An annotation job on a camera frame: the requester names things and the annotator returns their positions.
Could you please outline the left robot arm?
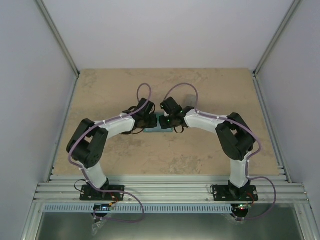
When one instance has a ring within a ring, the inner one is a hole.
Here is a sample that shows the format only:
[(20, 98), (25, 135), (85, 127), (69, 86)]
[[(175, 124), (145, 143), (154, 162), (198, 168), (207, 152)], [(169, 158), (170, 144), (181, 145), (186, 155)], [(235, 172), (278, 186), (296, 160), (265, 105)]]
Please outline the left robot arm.
[(69, 162), (85, 177), (80, 192), (81, 201), (122, 201), (124, 185), (112, 185), (104, 174), (100, 161), (107, 140), (117, 135), (130, 135), (136, 129), (157, 126), (155, 104), (145, 98), (120, 115), (108, 120), (83, 119), (67, 144)]

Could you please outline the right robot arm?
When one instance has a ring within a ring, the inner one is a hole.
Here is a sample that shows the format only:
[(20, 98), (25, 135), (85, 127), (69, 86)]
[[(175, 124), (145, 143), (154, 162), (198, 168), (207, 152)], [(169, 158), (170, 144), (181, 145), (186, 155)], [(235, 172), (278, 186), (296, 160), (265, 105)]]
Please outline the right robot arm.
[(230, 159), (230, 176), (227, 185), (212, 189), (217, 201), (245, 201), (250, 196), (251, 181), (248, 179), (248, 158), (256, 140), (237, 113), (218, 116), (203, 113), (192, 106), (181, 107), (172, 97), (160, 103), (164, 115), (159, 118), (162, 129), (181, 127), (197, 128), (217, 135), (225, 155)]

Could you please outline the blue glasses case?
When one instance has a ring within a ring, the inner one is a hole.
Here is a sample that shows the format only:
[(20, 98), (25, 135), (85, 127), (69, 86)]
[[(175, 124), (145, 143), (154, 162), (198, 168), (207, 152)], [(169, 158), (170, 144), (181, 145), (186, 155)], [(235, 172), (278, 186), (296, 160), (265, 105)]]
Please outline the blue glasses case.
[(160, 125), (160, 117), (163, 116), (164, 114), (161, 112), (156, 112), (156, 119), (157, 119), (157, 124), (156, 127), (153, 128), (146, 128), (143, 130), (144, 133), (172, 133), (173, 128), (166, 128), (162, 129)]

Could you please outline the grey glasses case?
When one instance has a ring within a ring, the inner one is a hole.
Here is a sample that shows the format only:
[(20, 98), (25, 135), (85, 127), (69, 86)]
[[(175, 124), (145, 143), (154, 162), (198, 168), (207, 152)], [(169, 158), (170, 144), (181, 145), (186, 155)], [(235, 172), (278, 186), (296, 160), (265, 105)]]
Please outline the grey glasses case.
[(198, 97), (194, 94), (187, 94), (184, 99), (184, 105), (187, 107), (197, 108), (198, 106)]

